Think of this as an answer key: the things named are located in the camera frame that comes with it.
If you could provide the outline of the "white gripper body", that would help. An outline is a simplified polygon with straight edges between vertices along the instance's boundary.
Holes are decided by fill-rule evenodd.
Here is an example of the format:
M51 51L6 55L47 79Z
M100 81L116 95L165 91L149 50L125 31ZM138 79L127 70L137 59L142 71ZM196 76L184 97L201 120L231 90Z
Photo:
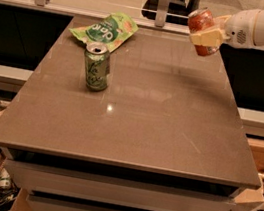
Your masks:
M226 44L241 49L253 47L253 33L258 14L259 9L254 9L231 15L224 24Z

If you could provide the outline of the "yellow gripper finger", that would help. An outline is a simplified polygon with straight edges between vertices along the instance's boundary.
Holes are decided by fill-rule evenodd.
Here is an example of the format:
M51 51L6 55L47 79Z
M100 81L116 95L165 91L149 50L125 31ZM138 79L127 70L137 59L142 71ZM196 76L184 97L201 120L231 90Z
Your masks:
M190 41L195 45L206 47L220 46L222 43L229 39L229 35L225 33L224 29L219 27L210 27L205 30L200 30L190 34Z
M223 27L226 24L227 20L230 18L231 18L230 15L218 16L214 19L214 23L215 25L219 25L220 27Z

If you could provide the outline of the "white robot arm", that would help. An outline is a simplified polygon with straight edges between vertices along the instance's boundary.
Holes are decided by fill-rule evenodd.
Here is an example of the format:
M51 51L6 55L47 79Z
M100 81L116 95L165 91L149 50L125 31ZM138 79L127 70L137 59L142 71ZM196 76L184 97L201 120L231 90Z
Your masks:
M201 46L228 44L235 49L264 47L264 10L254 9L215 19L214 26L190 34Z

